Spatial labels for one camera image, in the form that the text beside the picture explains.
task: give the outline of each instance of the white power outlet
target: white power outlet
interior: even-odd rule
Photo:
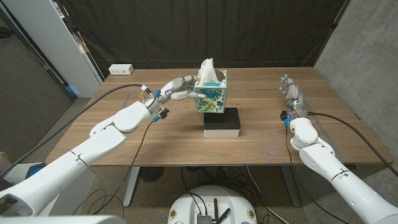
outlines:
[[[134,70],[132,64],[112,64],[108,69],[112,75],[130,75]]]

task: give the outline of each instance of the white base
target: white base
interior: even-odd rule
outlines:
[[[238,137],[240,129],[205,130],[205,138]]]
[[[211,218],[215,218],[214,198],[217,198],[218,217],[220,217],[227,208],[230,208],[231,211],[221,223],[257,223],[256,217],[250,219],[248,216],[248,210],[254,210],[250,202],[231,189],[216,185],[204,185],[192,189],[190,192],[199,195],[205,201],[208,215],[210,215]],[[197,196],[193,197],[197,201],[202,215],[205,215],[205,205]],[[170,212],[172,210],[177,212],[177,216],[175,218],[170,217]],[[173,203],[170,208],[170,212],[168,214],[168,224],[197,223],[199,209],[189,194],[181,195]]]

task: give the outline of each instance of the concrete wall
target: concrete wall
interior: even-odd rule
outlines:
[[[352,0],[315,65],[396,158],[397,2]]]
[[[315,68],[397,161],[398,1],[351,0]],[[396,161],[392,166],[398,169]],[[327,181],[305,169],[299,173],[326,210],[349,223],[361,223]],[[354,173],[398,207],[398,177],[385,166],[360,166]],[[305,196],[303,202],[309,223],[341,223]]]

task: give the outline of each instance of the black connector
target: black connector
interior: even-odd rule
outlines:
[[[280,114],[280,120],[284,121],[287,119],[287,111],[282,111]]]
[[[159,113],[160,118],[165,119],[168,112],[170,112],[169,109],[165,108],[162,112]]]
[[[145,92],[148,94],[151,94],[152,92],[148,89],[148,87],[145,89]]]

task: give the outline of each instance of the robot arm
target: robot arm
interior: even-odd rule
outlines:
[[[398,208],[345,167],[335,157],[333,148],[318,137],[311,121],[305,118],[307,113],[301,105],[303,95],[298,86],[288,75],[282,78],[282,83],[284,87],[280,89],[287,97],[288,104],[296,102],[288,106],[292,112],[287,120],[291,120],[290,131],[294,133],[290,143],[299,151],[303,163],[328,180],[363,222],[398,223]]]
[[[100,122],[90,131],[90,138],[59,157],[32,177],[0,192],[0,216],[29,217],[40,212],[76,177],[98,159],[120,147],[126,140],[124,133],[131,133],[151,119],[164,119],[169,112],[163,104],[169,100],[188,97],[205,97],[189,93],[195,83],[194,76],[176,78],[155,94],[149,92],[146,103],[137,101],[118,111],[114,116]]]

